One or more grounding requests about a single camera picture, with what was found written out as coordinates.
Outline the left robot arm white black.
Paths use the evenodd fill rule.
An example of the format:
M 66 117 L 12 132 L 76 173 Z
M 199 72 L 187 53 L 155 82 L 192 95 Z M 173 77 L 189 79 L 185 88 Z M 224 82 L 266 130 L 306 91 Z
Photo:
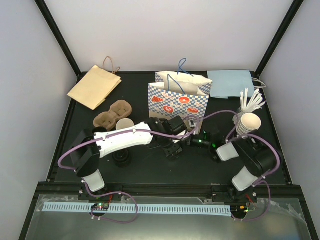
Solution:
M 172 158 L 182 151 L 178 142 L 184 138 L 188 128 L 180 116 L 170 120 L 151 117 L 139 124 L 110 132 L 83 131 L 75 141 L 78 147 L 70 153 L 76 175 L 83 179 L 89 193 L 97 200 L 108 192 L 99 170 L 100 159 L 115 152 L 155 143 L 166 157 Z

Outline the blue checkered paper bag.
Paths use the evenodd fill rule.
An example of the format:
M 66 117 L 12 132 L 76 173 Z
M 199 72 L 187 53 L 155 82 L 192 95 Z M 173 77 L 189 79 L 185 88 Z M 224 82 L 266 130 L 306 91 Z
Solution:
M 195 115 L 204 117 L 213 81 L 183 69 L 187 59 L 182 58 L 177 71 L 154 73 L 155 82 L 148 84 L 148 111 L 150 117 L 172 119 Z

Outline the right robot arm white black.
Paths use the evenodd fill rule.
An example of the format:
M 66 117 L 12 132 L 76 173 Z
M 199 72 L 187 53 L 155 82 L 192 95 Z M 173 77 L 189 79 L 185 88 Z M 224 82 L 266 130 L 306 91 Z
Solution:
M 189 136 L 185 143 L 189 147 L 207 149 L 211 159 L 217 163 L 237 160 L 243 164 L 226 188 L 225 194 L 231 202 L 240 201 L 250 188 L 276 172 L 283 156 L 273 145 L 253 134 L 225 142 L 219 131 L 214 134 L 203 131 Z

